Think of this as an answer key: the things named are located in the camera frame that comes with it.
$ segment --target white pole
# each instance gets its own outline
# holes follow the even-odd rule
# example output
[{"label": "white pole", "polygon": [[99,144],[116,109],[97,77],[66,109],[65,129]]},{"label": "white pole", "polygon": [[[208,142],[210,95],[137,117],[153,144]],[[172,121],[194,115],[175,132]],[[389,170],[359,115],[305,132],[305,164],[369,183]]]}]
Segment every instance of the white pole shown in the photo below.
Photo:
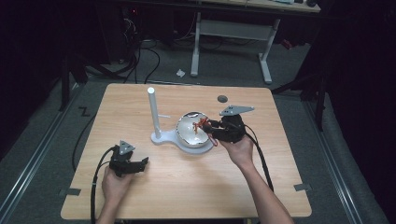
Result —
[{"label": "white pole", "polygon": [[160,121],[158,120],[157,101],[155,100],[155,90],[148,88],[149,106],[151,108],[152,122],[154,124],[155,137],[161,138]]}]

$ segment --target metal bowl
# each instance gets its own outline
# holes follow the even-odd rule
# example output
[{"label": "metal bowl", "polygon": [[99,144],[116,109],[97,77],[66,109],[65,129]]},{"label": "metal bowl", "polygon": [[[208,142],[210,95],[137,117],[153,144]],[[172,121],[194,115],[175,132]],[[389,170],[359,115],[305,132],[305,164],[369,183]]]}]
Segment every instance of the metal bowl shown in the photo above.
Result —
[{"label": "metal bowl", "polygon": [[193,123],[198,123],[202,118],[206,118],[206,115],[200,112],[190,112],[183,115],[177,122],[177,138],[183,146],[202,147],[209,141],[207,133],[202,129],[198,128],[197,133],[194,130]]}]

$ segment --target dark background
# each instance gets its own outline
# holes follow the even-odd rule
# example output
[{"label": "dark background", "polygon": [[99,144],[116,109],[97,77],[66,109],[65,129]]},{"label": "dark background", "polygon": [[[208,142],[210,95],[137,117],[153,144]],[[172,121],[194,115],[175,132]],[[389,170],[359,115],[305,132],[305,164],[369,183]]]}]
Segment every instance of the dark background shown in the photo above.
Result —
[{"label": "dark background", "polygon": [[[396,6],[385,0],[320,1],[319,5],[321,14],[342,20],[296,26],[297,20],[286,19],[276,42],[288,39],[293,45],[313,44],[297,79],[330,74],[327,92],[349,149],[389,222],[395,223]],[[29,117],[49,96],[68,52],[109,63],[125,58],[126,43],[117,7],[2,1],[0,10],[3,158]],[[192,17],[192,12],[169,9],[140,12],[144,23],[138,23],[138,28],[142,33],[168,45],[172,45],[173,30],[188,30],[186,21]],[[311,81],[297,88],[312,85],[318,83]]]}]

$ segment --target gray carpet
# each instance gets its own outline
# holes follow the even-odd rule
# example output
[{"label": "gray carpet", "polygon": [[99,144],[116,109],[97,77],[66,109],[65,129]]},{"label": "gray carpet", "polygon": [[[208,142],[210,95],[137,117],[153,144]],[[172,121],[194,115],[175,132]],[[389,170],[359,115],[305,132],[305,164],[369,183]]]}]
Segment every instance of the gray carpet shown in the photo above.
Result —
[{"label": "gray carpet", "polygon": [[[262,81],[260,66],[256,54],[243,51],[230,51],[234,46],[221,46],[219,49],[202,50],[200,75],[190,77],[192,46],[173,46],[161,44],[152,48],[161,57],[160,66],[149,81],[177,82],[219,86],[252,86],[274,89],[294,79],[298,68],[309,50],[308,46],[286,50],[273,46],[268,63],[274,83],[265,85]],[[141,51],[141,61],[137,66],[137,80],[142,83],[146,75],[154,68],[157,57],[148,50]],[[111,69],[122,65],[113,64]],[[187,74],[176,76],[178,69]],[[62,189],[67,189],[73,178],[72,152],[80,132],[97,111],[106,85],[115,82],[103,76],[91,76],[90,81],[77,95],[76,100],[64,117],[58,132],[49,144],[49,150],[39,165],[34,178],[23,193],[8,223],[89,223],[88,221],[66,221],[60,217],[64,203]],[[134,75],[128,79],[134,83]],[[31,117],[30,123],[22,133],[14,148],[0,163],[1,191],[3,202],[12,190],[23,168],[35,152],[43,135],[57,116],[60,107],[60,85],[57,85],[50,98]],[[287,91],[276,95],[276,106],[282,119],[291,150],[297,162],[300,175],[305,184],[312,189],[307,192],[313,213],[310,217],[295,218],[296,223],[349,223],[346,211],[321,151],[321,144],[311,118],[304,109],[296,92]],[[331,146],[334,157],[352,191],[352,196],[361,210],[362,223],[388,223],[375,202],[371,191],[361,177],[359,168],[350,156],[339,127],[331,111],[330,102],[324,115],[324,134]],[[82,116],[82,109],[90,117]],[[78,162],[90,128],[83,134],[77,148]]]}]

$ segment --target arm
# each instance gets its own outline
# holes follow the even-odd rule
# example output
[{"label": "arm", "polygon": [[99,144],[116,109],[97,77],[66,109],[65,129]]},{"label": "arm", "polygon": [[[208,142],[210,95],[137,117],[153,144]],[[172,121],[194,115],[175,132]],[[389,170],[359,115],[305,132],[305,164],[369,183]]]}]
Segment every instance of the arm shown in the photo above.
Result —
[{"label": "arm", "polygon": [[133,174],[118,177],[113,170],[107,166],[102,182],[105,204],[102,208],[97,224],[113,224],[122,198],[128,191],[129,185],[134,178]]},{"label": "arm", "polygon": [[220,143],[227,149],[233,163],[241,170],[247,181],[257,213],[262,224],[293,223],[289,212],[282,202],[270,190],[254,166],[253,142],[244,136],[241,141],[232,144]]}]

